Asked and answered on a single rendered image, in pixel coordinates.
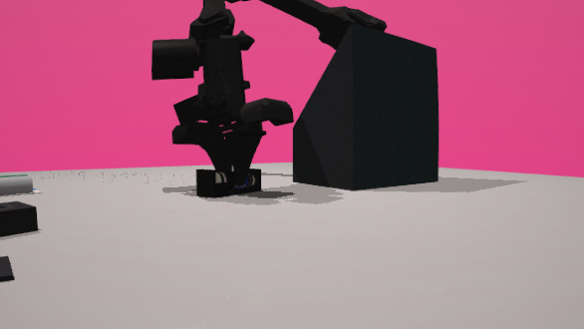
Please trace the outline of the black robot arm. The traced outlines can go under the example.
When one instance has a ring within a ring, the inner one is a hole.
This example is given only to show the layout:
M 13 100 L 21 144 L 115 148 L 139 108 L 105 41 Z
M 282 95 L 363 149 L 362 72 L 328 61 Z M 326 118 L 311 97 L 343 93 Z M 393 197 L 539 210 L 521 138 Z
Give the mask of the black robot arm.
M 255 42 L 241 30 L 233 36 L 235 19 L 225 8 L 225 1 L 202 0 L 203 8 L 190 23 L 188 39 L 152 40 L 151 80 L 192 79 L 193 71 L 203 66 L 203 77 L 216 71 L 237 70 L 243 73 L 241 51 Z M 386 22 L 359 9 L 346 6 L 328 7 L 316 0 L 259 0 L 277 8 L 320 32 L 319 40 L 337 50 L 352 23 L 386 31 Z M 224 77 L 198 86 L 198 95 L 173 105 L 181 127 L 205 119 L 224 109 L 235 112 L 234 100 Z M 223 107 L 222 107 L 223 105 Z

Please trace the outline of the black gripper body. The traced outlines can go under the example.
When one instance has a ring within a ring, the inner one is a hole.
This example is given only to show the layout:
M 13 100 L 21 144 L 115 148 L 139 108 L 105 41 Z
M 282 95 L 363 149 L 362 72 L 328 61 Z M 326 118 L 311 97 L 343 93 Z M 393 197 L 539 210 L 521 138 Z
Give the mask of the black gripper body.
M 243 75 L 237 70 L 216 71 L 205 75 L 204 83 L 224 77 L 224 82 L 232 93 L 235 112 L 224 113 L 224 109 L 221 109 L 201 120 L 207 123 L 194 122 L 184 127 L 175 126 L 172 130 L 172 144 L 193 145 L 193 141 L 200 139 L 224 139 L 223 133 L 236 129 L 263 131 L 262 122 L 265 121 L 271 122 L 274 126 L 294 122 L 293 110 L 287 102 L 262 98 L 246 103 L 244 90 L 250 89 L 250 81 L 243 80 Z

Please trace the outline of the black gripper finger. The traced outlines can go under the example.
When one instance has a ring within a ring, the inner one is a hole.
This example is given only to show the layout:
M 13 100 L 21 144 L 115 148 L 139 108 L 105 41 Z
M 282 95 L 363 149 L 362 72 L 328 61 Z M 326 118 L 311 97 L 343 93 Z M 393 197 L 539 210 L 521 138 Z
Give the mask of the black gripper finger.
M 202 147 L 207 152 L 216 172 L 232 171 L 231 147 L 226 139 L 200 139 L 192 143 Z
M 223 134 L 231 147 L 237 186 L 243 186 L 253 156 L 266 131 L 236 129 Z

